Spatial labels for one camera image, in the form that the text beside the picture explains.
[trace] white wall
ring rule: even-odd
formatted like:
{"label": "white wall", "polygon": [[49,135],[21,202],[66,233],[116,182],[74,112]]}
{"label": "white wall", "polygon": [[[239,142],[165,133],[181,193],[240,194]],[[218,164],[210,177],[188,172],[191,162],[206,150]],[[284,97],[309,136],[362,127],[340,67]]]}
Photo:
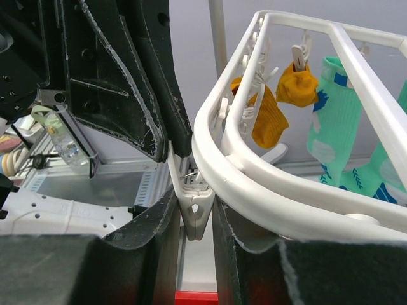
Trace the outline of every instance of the white wall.
{"label": "white wall", "polygon": [[[216,70],[210,29],[207,0],[170,0],[170,26],[176,74],[191,124],[194,122],[202,102],[216,82]],[[290,11],[302,15],[324,18],[372,29],[407,34],[405,0],[223,0],[226,24],[228,58],[237,46],[253,14],[258,10]],[[275,90],[282,71],[291,58],[291,46],[301,41],[302,31],[287,27],[276,27],[272,31],[272,65],[280,68],[269,85]],[[311,70],[319,77],[324,56],[335,55],[328,37],[313,33],[313,50],[310,58]],[[398,97],[407,78],[407,60],[394,49],[371,46],[369,63],[390,92]],[[279,104],[290,122],[282,141],[288,144],[286,159],[312,159],[305,143],[310,126],[312,106],[299,109],[292,105]],[[362,115],[354,156],[371,154],[377,137],[366,117]],[[251,146],[257,153],[263,152]]]}

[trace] blue pattern on sock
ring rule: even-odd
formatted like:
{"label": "blue pattern on sock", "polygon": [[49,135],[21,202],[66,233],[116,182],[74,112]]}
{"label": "blue pattern on sock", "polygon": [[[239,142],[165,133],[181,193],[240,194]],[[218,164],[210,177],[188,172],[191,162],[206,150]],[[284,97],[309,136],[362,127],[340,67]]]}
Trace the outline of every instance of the blue pattern on sock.
{"label": "blue pattern on sock", "polygon": [[319,177],[319,182],[320,182],[320,183],[323,183],[323,184],[328,184],[328,182],[327,182],[327,180],[326,180],[326,178],[325,178],[324,175],[321,175],[321,176]]}
{"label": "blue pattern on sock", "polygon": [[318,95],[318,102],[314,104],[314,108],[312,109],[312,112],[321,110],[322,108],[325,107],[326,101],[329,99],[328,94],[324,92],[324,90],[320,90],[317,93]]}
{"label": "blue pattern on sock", "polygon": [[387,191],[384,183],[380,184],[380,187],[377,189],[373,198],[397,204],[397,201]]}
{"label": "blue pattern on sock", "polygon": [[333,82],[340,86],[346,87],[348,85],[348,77],[346,75],[335,73]]}
{"label": "blue pattern on sock", "polygon": [[359,178],[359,174],[357,173],[357,169],[354,168],[354,169],[352,170],[352,173],[354,174],[354,178],[355,178],[355,180],[356,180],[357,186],[359,187],[359,189],[362,189],[363,186],[362,186],[361,179]]}
{"label": "blue pattern on sock", "polygon": [[327,168],[325,165],[323,165],[322,163],[321,163],[321,166],[322,166],[322,169],[324,170],[326,176],[327,176],[328,178],[332,179],[331,175],[330,175],[329,172],[328,172],[328,168]]}

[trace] white plastic frame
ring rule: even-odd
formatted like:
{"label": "white plastic frame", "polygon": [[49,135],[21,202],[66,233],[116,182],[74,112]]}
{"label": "white plastic frame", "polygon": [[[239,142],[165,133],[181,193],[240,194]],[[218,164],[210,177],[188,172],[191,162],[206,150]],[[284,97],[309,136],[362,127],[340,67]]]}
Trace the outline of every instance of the white plastic frame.
{"label": "white plastic frame", "polygon": [[3,205],[0,235],[95,234],[104,237],[133,219],[128,207],[102,207],[20,188]]}
{"label": "white plastic frame", "polygon": [[[226,96],[252,33],[263,18],[249,64],[230,107],[222,151],[210,135],[210,119]],[[407,116],[350,40],[399,48],[404,36],[279,11],[257,12],[224,72],[195,118],[193,154],[206,182],[246,218],[290,238],[407,240],[407,209],[290,175],[256,156],[238,125],[246,105],[268,25],[279,24],[329,35],[372,125],[407,186]],[[381,226],[345,217],[366,214]]]}

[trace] hanging clip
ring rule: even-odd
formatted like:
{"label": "hanging clip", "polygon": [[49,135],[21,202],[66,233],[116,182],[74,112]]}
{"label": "hanging clip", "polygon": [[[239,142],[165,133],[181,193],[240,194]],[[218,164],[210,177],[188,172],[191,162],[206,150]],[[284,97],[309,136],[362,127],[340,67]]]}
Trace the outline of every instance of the hanging clip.
{"label": "hanging clip", "polygon": [[[212,210],[215,192],[205,183],[184,183],[184,179],[192,174],[181,176],[179,173],[179,164],[176,161],[171,141],[169,142],[168,150],[168,168],[172,185],[178,198],[186,236],[189,240],[201,240],[204,236],[210,211]],[[197,175],[197,181],[202,180],[199,172],[193,174]],[[192,209],[193,205],[198,206],[196,212]]]}
{"label": "hanging clip", "polygon": [[291,48],[293,53],[293,61],[296,72],[305,71],[308,58],[311,52],[312,36],[304,30],[301,45],[294,45]]}
{"label": "hanging clip", "polygon": [[370,54],[370,47],[368,45],[366,45],[365,42],[362,43],[362,45],[360,46],[360,48],[358,50],[359,50],[359,52],[361,52],[364,59],[368,59],[369,54]]}

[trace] drying rack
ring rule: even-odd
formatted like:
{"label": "drying rack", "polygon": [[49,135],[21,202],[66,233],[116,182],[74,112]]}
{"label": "drying rack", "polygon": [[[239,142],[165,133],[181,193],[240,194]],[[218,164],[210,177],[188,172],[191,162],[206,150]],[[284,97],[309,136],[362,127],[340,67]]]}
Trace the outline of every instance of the drying rack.
{"label": "drying rack", "polygon": [[[254,77],[265,64],[269,28],[286,25],[325,33],[406,187],[407,115],[351,40],[397,48],[407,57],[406,37],[281,11],[259,11],[222,69],[226,54],[223,11],[221,1],[209,2],[217,71],[223,71],[195,119],[192,148],[199,169],[196,180],[204,179],[214,193],[247,219],[288,238],[407,240],[405,207],[290,175],[254,154],[239,132]],[[244,74],[234,97],[230,83],[241,65]],[[214,140],[219,133],[220,147]],[[180,200],[180,204],[182,211],[193,203]],[[211,205],[197,204],[205,210],[200,215],[208,214]],[[201,220],[198,225],[205,229],[206,222]]]}

